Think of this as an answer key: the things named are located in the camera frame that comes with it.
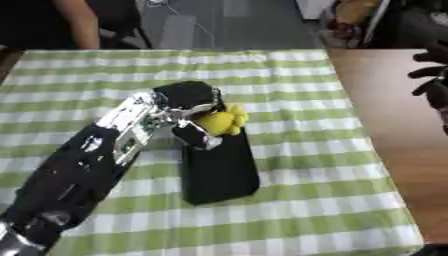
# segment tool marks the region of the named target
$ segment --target robotic arm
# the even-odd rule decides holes
[[[224,110],[220,91],[203,82],[127,98],[61,146],[17,190],[0,216],[0,256],[46,254],[109,194],[157,129],[172,127],[177,138],[198,149],[218,146],[222,139],[193,120]]]

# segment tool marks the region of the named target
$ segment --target table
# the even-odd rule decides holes
[[[192,207],[159,135],[64,255],[398,255],[422,240],[323,51],[26,53],[0,87],[0,203],[135,90],[201,79],[244,105],[262,188]]]
[[[343,86],[428,242],[448,242],[448,138],[406,74],[421,50],[330,50]]]

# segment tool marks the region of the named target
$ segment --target person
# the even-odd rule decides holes
[[[86,0],[4,0],[0,45],[14,49],[97,49],[98,18]]]

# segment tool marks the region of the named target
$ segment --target wooden table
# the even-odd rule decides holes
[[[448,243],[448,137],[407,73],[418,50],[330,50],[339,77],[427,242]]]

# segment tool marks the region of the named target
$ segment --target floor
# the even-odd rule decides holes
[[[322,48],[317,22],[304,22],[295,0],[137,0],[143,28],[159,49]]]

